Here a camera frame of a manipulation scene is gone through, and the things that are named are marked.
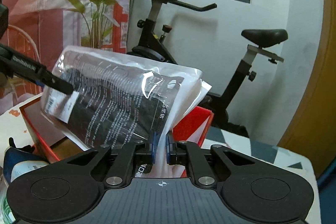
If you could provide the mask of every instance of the orange stain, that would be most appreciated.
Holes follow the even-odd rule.
[[[9,112],[9,114],[12,114],[13,116],[18,117],[21,113],[18,112],[17,110],[12,109],[12,110]]]

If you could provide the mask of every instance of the wall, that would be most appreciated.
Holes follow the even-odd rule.
[[[205,6],[217,3],[218,8],[198,13],[171,4],[163,5],[155,32],[162,33],[163,24],[173,27],[165,46],[176,61],[203,72],[212,92],[222,94],[236,67],[246,52],[248,40],[241,36],[243,29],[286,28],[289,0],[252,0],[251,4],[235,0],[185,0]],[[130,19],[127,48],[137,45],[141,30],[139,19],[148,16],[150,0],[135,0]],[[282,45],[270,48],[280,54]],[[230,121],[252,130],[258,117],[260,102],[269,90],[276,66],[267,58],[258,56],[253,63],[257,77],[253,83],[246,80],[228,107]]]
[[[323,0],[290,0],[287,31],[279,64],[250,137],[276,145],[306,89],[320,41]]]

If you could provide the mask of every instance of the green cable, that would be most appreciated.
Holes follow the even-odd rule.
[[[10,215],[12,214],[11,208],[8,205],[7,198],[3,199],[2,206],[2,218],[5,224],[12,224],[13,220],[11,219]]]

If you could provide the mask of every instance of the barcode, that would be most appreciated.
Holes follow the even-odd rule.
[[[49,103],[48,103],[47,107],[45,108],[45,112],[46,113],[49,113],[49,110],[53,106],[53,104],[54,104],[54,99],[53,98],[49,98]]]

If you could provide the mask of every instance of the metal screw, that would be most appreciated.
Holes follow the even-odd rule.
[[[210,185],[215,182],[215,179],[212,177],[201,177],[198,179],[198,182],[203,185]]]
[[[122,183],[123,180],[120,177],[109,177],[106,179],[106,183],[109,185],[118,185],[120,183]]]

